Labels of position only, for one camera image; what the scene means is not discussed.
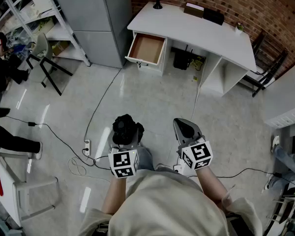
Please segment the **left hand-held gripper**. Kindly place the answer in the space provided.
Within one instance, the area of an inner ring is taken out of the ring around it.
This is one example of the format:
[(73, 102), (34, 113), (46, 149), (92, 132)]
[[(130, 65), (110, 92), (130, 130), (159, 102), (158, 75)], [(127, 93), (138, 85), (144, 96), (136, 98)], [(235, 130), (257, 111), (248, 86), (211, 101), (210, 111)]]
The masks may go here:
[(113, 136), (114, 131), (112, 130), (108, 136), (107, 143), (109, 148), (111, 148), (108, 158), (113, 175), (116, 178), (135, 176), (140, 161), (137, 147), (140, 145), (142, 132), (137, 128), (134, 135), (134, 144), (137, 147), (132, 148), (114, 147)]

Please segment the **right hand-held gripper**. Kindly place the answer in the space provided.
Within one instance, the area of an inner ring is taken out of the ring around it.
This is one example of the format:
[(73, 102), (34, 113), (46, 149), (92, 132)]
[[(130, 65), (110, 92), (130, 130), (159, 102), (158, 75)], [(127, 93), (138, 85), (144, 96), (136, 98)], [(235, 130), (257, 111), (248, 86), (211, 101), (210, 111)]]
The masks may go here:
[(213, 153), (209, 141), (202, 137), (199, 127), (186, 119), (175, 118), (173, 127), (177, 141), (183, 145), (180, 152), (180, 159), (191, 170), (199, 170), (208, 167), (213, 160)]

